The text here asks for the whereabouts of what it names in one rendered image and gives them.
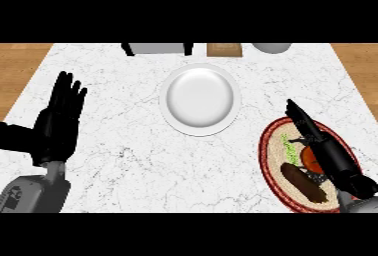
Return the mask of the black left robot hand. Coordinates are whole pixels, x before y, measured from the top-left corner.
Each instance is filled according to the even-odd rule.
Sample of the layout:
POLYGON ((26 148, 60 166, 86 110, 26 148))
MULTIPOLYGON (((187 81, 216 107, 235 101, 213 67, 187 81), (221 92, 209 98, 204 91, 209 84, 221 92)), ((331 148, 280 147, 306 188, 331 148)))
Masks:
POLYGON ((35 127, 0 122, 0 150, 29 153, 36 167, 52 161, 66 162, 76 152, 86 94, 82 82, 63 71, 35 127))

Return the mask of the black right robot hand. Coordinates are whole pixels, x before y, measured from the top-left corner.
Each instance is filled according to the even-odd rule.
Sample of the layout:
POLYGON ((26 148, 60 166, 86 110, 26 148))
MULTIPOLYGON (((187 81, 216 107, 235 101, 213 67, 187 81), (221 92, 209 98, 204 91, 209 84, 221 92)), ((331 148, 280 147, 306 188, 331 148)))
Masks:
POLYGON ((315 158, 334 186, 360 199, 370 199, 378 192, 378 183, 362 174, 358 164, 336 137, 323 131, 314 119, 296 104, 287 100, 287 116, 312 148, 315 158))

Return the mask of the red tomato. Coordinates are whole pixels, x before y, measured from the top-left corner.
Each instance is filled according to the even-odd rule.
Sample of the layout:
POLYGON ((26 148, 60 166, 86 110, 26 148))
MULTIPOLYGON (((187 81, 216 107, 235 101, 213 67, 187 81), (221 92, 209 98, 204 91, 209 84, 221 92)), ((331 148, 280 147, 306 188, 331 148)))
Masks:
POLYGON ((324 170, 317 160, 312 148, 309 146, 306 146, 305 149, 302 150, 300 157, 305 168, 312 172, 323 174, 324 170))

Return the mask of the round red-rimmed woven placemat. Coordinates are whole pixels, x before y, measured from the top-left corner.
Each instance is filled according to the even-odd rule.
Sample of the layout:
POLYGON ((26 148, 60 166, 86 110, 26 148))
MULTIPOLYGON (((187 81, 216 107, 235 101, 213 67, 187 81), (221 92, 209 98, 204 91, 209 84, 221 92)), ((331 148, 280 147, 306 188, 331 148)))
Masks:
POLYGON ((289 117, 277 119, 265 129, 259 144, 259 162, 264 176, 272 192, 286 206, 299 213, 339 213, 337 189, 326 173, 308 170, 302 163, 302 150, 308 146, 293 120, 289 117), (281 166, 296 165, 312 182, 326 192, 326 202, 312 202, 306 194, 286 178, 281 166))

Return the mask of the white oval plate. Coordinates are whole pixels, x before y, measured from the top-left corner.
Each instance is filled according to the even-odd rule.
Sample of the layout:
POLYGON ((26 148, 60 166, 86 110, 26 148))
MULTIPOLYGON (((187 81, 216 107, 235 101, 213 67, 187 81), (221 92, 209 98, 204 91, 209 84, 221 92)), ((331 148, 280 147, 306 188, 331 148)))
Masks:
POLYGON ((196 137, 221 133, 237 120, 241 90, 225 69, 197 63, 175 70, 160 90, 160 109, 169 125, 196 137))

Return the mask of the grey round container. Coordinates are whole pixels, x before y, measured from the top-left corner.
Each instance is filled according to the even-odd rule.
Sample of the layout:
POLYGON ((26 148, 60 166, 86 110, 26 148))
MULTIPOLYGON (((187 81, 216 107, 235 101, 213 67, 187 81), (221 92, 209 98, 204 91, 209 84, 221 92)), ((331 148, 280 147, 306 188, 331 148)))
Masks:
POLYGON ((292 43, 255 43, 253 46, 268 54, 280 54, 290 49, 292 43))

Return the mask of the brown wooden box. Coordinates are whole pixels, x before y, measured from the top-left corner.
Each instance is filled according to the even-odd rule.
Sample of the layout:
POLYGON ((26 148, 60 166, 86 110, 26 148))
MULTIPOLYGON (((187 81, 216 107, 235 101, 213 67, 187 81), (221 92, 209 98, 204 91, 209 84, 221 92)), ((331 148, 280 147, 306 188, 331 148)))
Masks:
POLYGON ((243 47, 240 43, 209 43, 207 44, 209 57, 241 57, 243 47))

